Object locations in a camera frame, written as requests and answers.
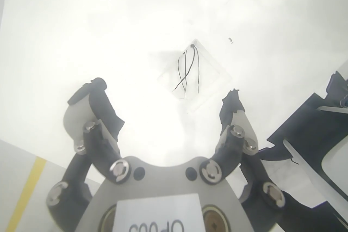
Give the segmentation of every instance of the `white label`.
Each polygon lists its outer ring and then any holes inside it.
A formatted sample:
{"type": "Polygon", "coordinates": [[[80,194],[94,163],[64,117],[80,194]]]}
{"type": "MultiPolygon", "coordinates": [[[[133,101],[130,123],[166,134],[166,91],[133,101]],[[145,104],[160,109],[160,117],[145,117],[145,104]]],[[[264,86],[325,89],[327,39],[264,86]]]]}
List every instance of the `white label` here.
{"type": "Polygon", "coordinates": [[[113,232],[204,232],[198,194],[117,202],[113,232]]]}

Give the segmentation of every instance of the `cable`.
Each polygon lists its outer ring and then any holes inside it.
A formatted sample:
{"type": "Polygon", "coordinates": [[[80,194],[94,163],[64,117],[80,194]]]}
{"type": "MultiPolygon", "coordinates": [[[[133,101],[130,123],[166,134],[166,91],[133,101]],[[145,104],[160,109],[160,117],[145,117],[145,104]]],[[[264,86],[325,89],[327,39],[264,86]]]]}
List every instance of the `cable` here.
{"type": "Polygon", "coordinates": [[[191,70],[191,68],[192,68],[192,65],[194,64],[194,60],[195,60],[195,49],[194,49],[194,57],[193,57],[193,59],[192,59],[192,63],[191,63],[191,65],[190,65],[189,71],[187,72],[187,74],[185,75],[185,77],[181,80],[181,82],[178,83],[178,85],[175,87],[174,90],[176,90],[176,89],[178,88],[178,86],[184,81],[184,79],[186,79],[186,77],[187,77],[188,74],[190,73],[190,70],[191,70]]]}
{"type": "MultiPolygon", "coordinates": [[[[186,50],[186,53],[185,53],[185,74],[186,74],[186,56],[187,56],[187,50],[186,50]]],[[[187,79],[185,79],[185,98],[186,98],[186,89],[187,89],[187,79]]]]}
{"type": "MultiPolygon", "coordinates": [[[[180,69],[179,69],[179,60],[180,60],[180,57],[178,58],[178,73],[179,73],[179,77],[181,79],[181,74],[180,74],[180,69]]],[[[186,97],[186,89],[184,87],[184,84],[182,83],[182,87],[184,89],[184,98],[186,97]]]]}
{"type": "Polygon", "coordinates": [[[291,160],[293,163],[295,163],[295,164],[299,165],[297,162],[293,161],[293,160],[292,160],[292,158],[291,158],[290,160],[291,160]]]}
{"type": "Polygon", "coordinates": [[[197,87],[198,87],[198,93],[199,93],[199,53],[198,53],[198,49],[195,45],[194,45],[194,48],[197,51],[197,57],[198,57],[198,84],[197,84],[197,87]]]}

